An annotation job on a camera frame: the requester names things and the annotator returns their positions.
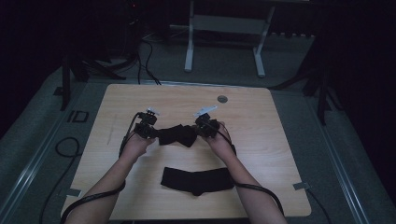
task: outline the gray carpet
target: gray carpet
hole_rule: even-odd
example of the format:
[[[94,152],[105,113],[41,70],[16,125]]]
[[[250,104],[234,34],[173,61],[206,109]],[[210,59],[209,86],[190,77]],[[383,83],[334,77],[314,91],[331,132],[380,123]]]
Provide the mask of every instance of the gray carpet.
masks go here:
[[[170,43],[152,43],[153,53],[149,61],[149,69],[164,84],[167,81],[204,83],[220,85],[236,85],[247,87],[268,87],[278,84],[295,75],[311,39],[283,36],[270,36],[265,42],[262,54],[267,77],[256,76],[254,59],[250,48],[235,46],[214,47],[216,43],[202,41],[195,48],[194,64],[191,73],[184,73],[185,43],[179,39]],[[149,55],[149,46],[141,48],[142,58]],[[136,83],[137,67],[120,73],[128,77],[119,83]],[[43,203],[58,178],[62,175],[71,159],[60,157],[55,152],[56,143],[65,137],[76,137],[80,143],[79,151],[85,146],[90,134],[95,115],[100,106],[106,86],[114,83],[106,77],[94,76],[88,84],[73,82],[74,102],[67,111],[60,112],[62,99],[52,95],[57,86],[61,85],[60,72],[51,75],[43,84],[25,112],[16,121],[10,131],[2,138],[0,145],[0,179],[1,198],[3,202],[11,193],[13,186],[23,171],[26,163],[47,142],[49,151],[41,168],[35,174],[30,188],[17,204],[9,223],[38,223]],[[276,109],[281,118],[288,137],[290,148],[299,169],[301,178],[311,186],[311,190],[326,208],[332,223],[356,223],[350,212],[345,194],[337,178],[328,153],[328,146],[321,134],[312,110],[316,108],[315,97],[306,98],[301,94],[304,82],[296,83],[283,91],[272,91]],[[382,188],[359,137],[342,111],[326,112],[327,127],[342,162],[361,199],[370,223],[396,223],[396,212],[388,195]],[[68,122],[71,111],[89,112],[87,122]],[[59,128],[53,124],[59,122]],[[67,140],[60,145],[63,153],[74,154],[76,144]],[[70,186],[78,160],[66,174],[49,200],[44,213],[43,223],[58,223],[64,203],[64,191]],[[315,200],[308,196],[312,206],[312,214],[308,217],[288,217],[289,223],[327,223],[326,217]],[[180,220],[135,223],[247,223],[246,220]]]

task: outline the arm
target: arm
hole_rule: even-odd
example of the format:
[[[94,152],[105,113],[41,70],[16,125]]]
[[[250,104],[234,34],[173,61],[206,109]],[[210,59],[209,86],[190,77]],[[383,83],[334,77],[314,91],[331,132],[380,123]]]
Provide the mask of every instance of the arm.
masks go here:
[[[146,153],[148,145],[155,139],[143,139],[134,134],[106,174],[84,195],[89,196],[117,189],[121,186],[137,159]],[[107,223],[119,194],[84,203],[75,208],[66,223]]]
[[[230,139],[221,123],[219,131]],[[215,138],[206,138],[213,152],[225,163],[235,182],[260,186],[260,183],[249,173],[244,164],[236,157],[230,144],[217,134]],[[251,223],[287,223],[273,198],[261,191],[236,187],[242,205]]]

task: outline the power cord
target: power cord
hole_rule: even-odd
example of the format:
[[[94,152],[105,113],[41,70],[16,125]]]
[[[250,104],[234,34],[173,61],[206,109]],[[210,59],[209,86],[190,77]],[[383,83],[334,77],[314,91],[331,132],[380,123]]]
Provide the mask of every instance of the power cord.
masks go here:
[[[132,127],[134,126],[134,121],[137,118],[137,116],[138,116],[138,113],[134,115],[134,118],[131,121],[131,124],[130,124],[130,126],[128,128],[128,131],[125,134],[125,136],[123,137],[123,140],[122,140],[122,143],[121,143],[121,146],[120,146],[120,154],[119,154],[119,156],[121,155],[123,149],[125,148],[125,145],[129,141],[129,139],[131,139],[132,136],[134,136],[134,133],[131,134],[131,130],[132,130]],[[84,197],[84,198],[82,198],[82,199],[70,204],[66,208],[66,210],[64,210],[64,213],[62,214],[61,224],[66,222],[67,217],[69,216],[70,212],[73,211],[73,209],[75,209],[76,207],[78,207],[78,206],[80,206],[80,205],[82,205],[84,203],[89,203],[89,202],[92,202],[92,201],[97,200],[97,199],[101,199],[101,198],[105,198],[105,197],[108,197],[108,196],[115,195],[115,194],[121,192],[124,188],[125,188],[125,181],[123,181],[121,186],[119,188],[117,188],[117,189],[113,189],[113,190],[110,190],[110,191],[107,191],[107,192],[97,193],[97,194],[93,194],[93,195],[90,195],[90,196],[86,196],[86,197]]]
[[[324,215],[326,216],[327,222],[329,224],[332,224],[332,220],[330,219],[329,214],[327,213],[326,209],[324,208],[323,204],[319,201],[319,199],[314,195],[314,193],[310,189],[305,189],[306,192],[308,192],[312,198],[317,202],[321,210],[323,211]]]
[[[211,126],[210,124],[208,124],[206,122],[204,122],[204,124],[207,125],[209,128],[211,128],[213,130],[216,130],[217,133],[219,133],[230,144],[231,148],[233,149],[233,152],[235,152],[235,147],[234,147],[233,143],[231,142],[231,139],[227,138],[223,133],[219,132],[219,130],[215,129],[215,127]],[[225,128],[225,126],[222,123],[219,122],[219,124],[221,126],[223,126],[224,129],[227,131],[227,129]],[[269,194],[276,201],[276,204],[277,204],[280,212],[283,214],[283,216],[285,216],[283,208],[282,208],[282,204],[280,203],[280,200],[276,197],[276,195],[271,190],[263,188],[261,186],[255,186],[255,185],[249,185],[249,184],[240,184],[240,183],[235,182],[233,179],[232,179],[232,181],[239,188],[254,189],[254,190],[262,191],[262,192],[265,192],[265,193]],[[317,202],[317,204],[319,205],[319,207],[323,211],[323,214],[325,215],[328,223],[332,224],[332,220],[330,219],[330,216],[327,213],[326,209],[324,208],[323,204],[318,200],[318,198],[315,196],[315,194],[309,188],[305,188],[305,190]]]
[[[63,154],[60,149],[59,149],[59,145],[61,143],[63,143],[66,140],[73,140],[76,143],[76,151],[74,155],[66,155]],[[60,155],[61,157],[66,157],[66,158],[72,158],[72,160],[69,162],[69,165],[67,166],[67,168],[64,170],[64,173],[61,175],[61,177],[59,177],[58,181],[56,182],[55,186],[52,188],[52,190],[49,193],[49,196],[47,197],[46,201],[44,202],[44,205],[41,209],[40,212],[40,217],[39,217],[39,223],[43,223],[43,217],[44,217],[44,212],[46,210],[46,207],[50,201],[50,198],[53,194],[53,192],[58,188],[58,185],[61,183],[61,181],[64,179],[64,176],[67,174],[67,172],[70,170],[71,166],[73,165],[74,161],[76,160],[77,157],[81,156],[82,153],[79,153],[79,142],[77,140],[77,138],[75,137],[66,137],[64,139],[62,139],[61,141],[59,141],[56,146],[55,146],[55,151],[58,155]]]
[[[233,152],[236,155],[235,146],[233,145],[231,139],[227,138],[223,133],[221,133],[218,129],[216,129],[215,127],[213,127],[209,123],[203,122],[203,124],[206,125],[207,127],[211,128],[212,130],[216,131],[217,133],[219,133],[224,138],[224,140],[226,140],[228,142],[228,144],[230,144],[230,147],[232,148]],[[222,123],[219,122],[219,124],[221,126],[223,126],[224,129],[225,129],[225,126]],[[239,188],[254,189],[254,190],[257,190],[257,191],[261,191],[261,192],[267,193],[268,195],[270,195],[274,199],[274,201],[276,202],[276,205],[279,208],[280,212],[282,213],[283,216],[285,216],[285,213],[283,211],[283,207],[282,207],[282,204],[281,204],[280,200],[277,198],[277,196],[271,190],[266,189],[266,188],[264,188],[262,186],[256,186],[256,185],[250,185],[250,184],[241,184],[241,183],[238,183],[238,182],[234,181],[232,178],[231,178],[231,180]]]
[[[142,41],[142,43],[145,43],[145,44],[149,45],[150,51],[149,51],[149,54],[148,54],[148,58],[146,59],[146,64],[145,65],[142,64],[142,60],[140,58],[140,55],[139,54],[137,55],[137,60],[139,61],[139,70],[137,72],[137,83],[140,84],[140,73],[141,73],[141,69],[144,68],[146,70],[148,76],[151,77],[151,79],[153,79],[157,85],[162,85],[161,81],[158,78],[156,78],[152,74],[151,71],[149,71],[149,59],[151,58],[151,55],[152,55],[152,45],[146,40],[142,39],[141,41]]]

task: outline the forearm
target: forearm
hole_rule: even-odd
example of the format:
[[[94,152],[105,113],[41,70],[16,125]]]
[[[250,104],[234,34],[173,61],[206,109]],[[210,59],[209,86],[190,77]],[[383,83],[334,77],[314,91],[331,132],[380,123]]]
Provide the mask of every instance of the forearm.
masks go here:
[[[119,188],[129,174],[132,163],[118,159],[107,173],[84,195],[90,196]],[[66,223],[107,223],[119,194],[93,200],[76,207]]]
[[[238,158],[230,157],[224,162],[235,182],[260,186]],[[236,190],[251,223],[286,223],[270,195],[254,189],[236,187]]]

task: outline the small round object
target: small round object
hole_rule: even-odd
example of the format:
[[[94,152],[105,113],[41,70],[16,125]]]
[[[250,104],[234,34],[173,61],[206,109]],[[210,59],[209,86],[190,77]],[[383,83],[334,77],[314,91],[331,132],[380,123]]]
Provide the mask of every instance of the small round object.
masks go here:
[[[227,103],[228,98],[227,98],[227,96],[220,95],[220,96],[218,97],[218,101],[219,101],[220,103],[222,103],[222,104],[225,104],[225,103]]]

